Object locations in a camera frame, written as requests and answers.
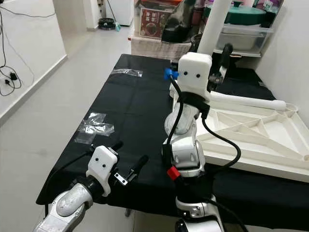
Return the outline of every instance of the teal lid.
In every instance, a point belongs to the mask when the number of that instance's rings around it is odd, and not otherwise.
[[[209,5],[204,10],[204,17],[208,17],[211,12],[212,5]],[[266,12],[254,7],[239,6],[235,3],[235,6],[231,6],[227,13],[225,23],[236,25],[256,25],[262,24],[265,20]]]

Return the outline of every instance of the white plastic rod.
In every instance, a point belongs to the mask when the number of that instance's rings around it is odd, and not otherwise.
[[[245,97],[238,97],[238,96],[233,96],[233,95],[226,95],[226,94],[222,94],[222,93],[218,93],[214,91],[211,92],[211,100],[227,102],[227,103],[234,103],[238,105],[249,105],[249,106],[267,108],[267,109],[279,110],[279,111],[285,111],[286,109],[286,103],[284,101],[279,101],[279,100],[267,101],[267,100],[256,99],[256,98],[245,98]]]
[[[216,48],[232,0],[215,0],[197,52],[212,55]]]

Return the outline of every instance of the blue clip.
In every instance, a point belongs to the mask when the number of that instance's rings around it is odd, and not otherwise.
[[[179,73],[177,71],[173,71],[172,69],[166,68],[164,70],[164,80],[169,80],[169,77],[172,75],[174,80],[177,80]]]

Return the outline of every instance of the clear tape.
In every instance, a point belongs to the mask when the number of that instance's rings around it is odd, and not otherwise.
[[[137,77],[142,77],[143,71],[141,70],[133,70],[133,69],[114,69],[111,73],[116,74],[116,73],[124,73],[130,76],[137,76]]]
[[[74,139],[76,143],[91,144],[95,136],[110,136],[114,130],[114,125],[104,123],[106,114],[91,113],[87,120],[83,120],[77,131],[79,132]]]

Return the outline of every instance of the black tablecloth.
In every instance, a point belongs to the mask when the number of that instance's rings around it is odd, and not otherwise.
[[[162,167],[160,155],[162,142],[167,137],[164,121],[171,112],[169,82],[163,80],[164,68],[168,66],[168,60],[122,55],[115,68],[142,70],[142,77],[111,75],[84,117],[87,119],[91,112],[107,114],[104,121],[113,124],[115,132],[109,137],[97,135],[93,144],[111,146],[119,140],[124,142],[119,150],[120,173],[127,174],[142,155],[150,157],[137,181],[126,188],[115,187],[100,203],[176,216],[174,185]],[[260,84],[255,72],[245,69],[231,72],[218,91],[274,99]],[[75,143],[76,135],[77,132],[51,172],[89,148]],[[37,203],[51,203],[73,179],[85,176],[89,159],[84,157],[55,176],[47,196],[44,185]],[[216,175],[213,190],[217,201],[235,211],[247,225],[309,229],[309,184],[229,169]],[[224,222],[235,222],[225,212],[221,214]]]

